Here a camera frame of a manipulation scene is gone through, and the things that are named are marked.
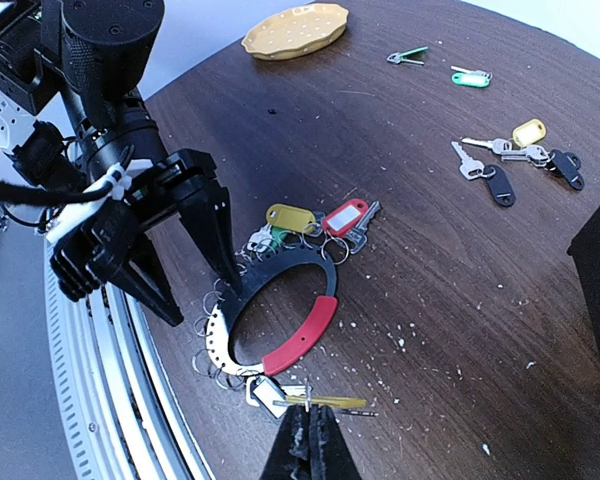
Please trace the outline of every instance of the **black key tag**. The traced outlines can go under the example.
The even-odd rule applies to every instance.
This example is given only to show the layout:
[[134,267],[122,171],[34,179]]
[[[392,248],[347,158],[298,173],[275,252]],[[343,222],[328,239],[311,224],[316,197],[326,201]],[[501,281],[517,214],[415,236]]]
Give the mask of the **black key tag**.
[[575,190],[582,190],[584,188],[584,178],[578,172],[582,166],[582,162],[577,155],[571,152],[563,153],[560,150],[554,149],[551,150],[549,159],[547,170],[558,177],[564,177]]
[[496,203],[502,207],[511,207],[516,203],[516,194],[507,174],[498,165],[487,165],[484,169],[483,178],[487,181],[487,186],[491,196]]

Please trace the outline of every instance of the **red key tag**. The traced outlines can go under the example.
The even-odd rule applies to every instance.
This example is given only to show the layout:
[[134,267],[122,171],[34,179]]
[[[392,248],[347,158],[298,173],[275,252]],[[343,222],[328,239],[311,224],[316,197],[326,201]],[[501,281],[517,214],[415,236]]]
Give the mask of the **red key tag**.
[[367,202],[354,198],[327,215],[322,228],[334,237],[344,238],[368,210]]

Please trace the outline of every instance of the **gray floor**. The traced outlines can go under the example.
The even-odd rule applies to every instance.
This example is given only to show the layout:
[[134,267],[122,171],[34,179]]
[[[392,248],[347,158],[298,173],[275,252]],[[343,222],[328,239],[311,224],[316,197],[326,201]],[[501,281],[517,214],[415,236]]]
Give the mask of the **gray floor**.
[[0,480],[72,480],[60,421],[42,283],[42,239],[0,232]]

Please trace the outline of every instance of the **dark brown tabletop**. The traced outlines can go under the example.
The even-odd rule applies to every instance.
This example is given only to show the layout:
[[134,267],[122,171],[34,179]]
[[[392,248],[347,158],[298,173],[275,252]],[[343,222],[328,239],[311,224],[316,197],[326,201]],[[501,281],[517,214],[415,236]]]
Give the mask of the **dark brown tabletop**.
[[[348,30],[320,52],[261,62],[234,44],[148,102],[170,150],[214,156],[236,246],[274,203],[382,202],[369,244],[339,267],[331,326],[278,380],[380,412],[340,417],[365,479],[600,478],[600,365],[566,254],[600,205],[600,61],[460,2],[343,6]],[[424,45],[424,67],[385,61]],[[492,71],[491,86],[454,85],[451,65]],[[544,146],[580,155],[586,187],[501,164],[517,195],[503,209],[460,175],[450,142],[509,137],[534,117]],[[183,411],[219,479],[257,478],[277,423],[191,368],[214,278],[176,218],[152,238],[186,317],[151,317]],[[281,345],[324,286],[312,269],[271,284],[236,327],[237,359]]]

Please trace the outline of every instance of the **red curved segment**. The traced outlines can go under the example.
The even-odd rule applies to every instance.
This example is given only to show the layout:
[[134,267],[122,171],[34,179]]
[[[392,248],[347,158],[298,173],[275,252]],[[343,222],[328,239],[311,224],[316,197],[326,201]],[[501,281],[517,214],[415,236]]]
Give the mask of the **red curved segment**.
[[327,330],[337,308],[336,297],[318,297],[298,331],[284,345],[262,358],[265,375],[273,376],[285,371],[311,350]]

